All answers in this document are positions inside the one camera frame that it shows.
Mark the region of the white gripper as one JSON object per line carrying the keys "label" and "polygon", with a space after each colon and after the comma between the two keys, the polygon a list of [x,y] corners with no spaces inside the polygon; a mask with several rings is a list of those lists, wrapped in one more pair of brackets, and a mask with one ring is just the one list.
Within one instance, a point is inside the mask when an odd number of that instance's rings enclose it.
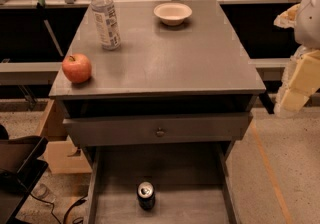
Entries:
{"label": "white gripper", "polygon": [[[320,0],[302,0],[274,20],[280,28],[294,28],[295,40],[309,48],[320,48]],[[274,113],[290,117],[298,113],[320,89],[320,51],[298,49],[285,66],[276,95]]]}

